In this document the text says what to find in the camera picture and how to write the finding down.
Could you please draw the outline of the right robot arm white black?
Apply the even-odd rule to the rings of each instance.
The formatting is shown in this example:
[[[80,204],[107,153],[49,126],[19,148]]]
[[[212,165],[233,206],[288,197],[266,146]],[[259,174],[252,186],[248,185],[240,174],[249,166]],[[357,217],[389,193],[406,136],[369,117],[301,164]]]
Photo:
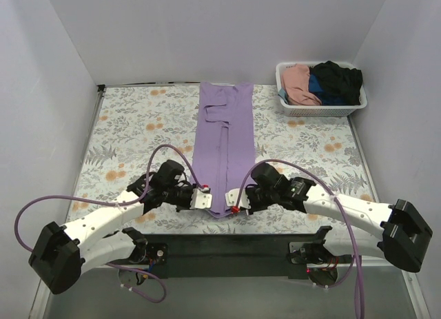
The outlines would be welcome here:
[[[323,238],[297,250],[296,257],[305,262],[327,262],[353,254],[384,258],[412,273],[421,270],[433,231],[411,202],[399,199],[394,204],[375,203],[335,194],[313,174],[287,178],[272,166],[271,160],[255,164],[246,177],[253,183],[240,186],[233,210],[254,214],[279,205],[346,225],[348,240],[328,229]]]

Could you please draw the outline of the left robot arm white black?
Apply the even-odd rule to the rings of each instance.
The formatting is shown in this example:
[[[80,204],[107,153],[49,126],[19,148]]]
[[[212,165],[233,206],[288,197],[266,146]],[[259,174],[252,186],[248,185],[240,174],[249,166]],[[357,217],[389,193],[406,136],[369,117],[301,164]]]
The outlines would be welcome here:
[[[120,259],[141,263],[148,241],[124,224],[163,203],[189,210],[202,209],[211,201],[208,190],[183,180],[183,174],[182,165],[168,160],[157,172],[128,185],[111,206],[64,225],[47,224],[31,252],[31,268],[53,294],[62,294],[95,267]]]

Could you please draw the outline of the purple t shirt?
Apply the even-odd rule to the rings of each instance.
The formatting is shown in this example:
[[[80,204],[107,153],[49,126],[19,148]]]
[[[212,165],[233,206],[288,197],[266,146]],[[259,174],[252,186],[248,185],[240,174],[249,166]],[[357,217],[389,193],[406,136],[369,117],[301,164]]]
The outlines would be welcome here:
[[[231,214],[225,194],[240,187],[255,163],[253,91],[251,83],[200,85],[192,168],[211,188],[215,218]]]

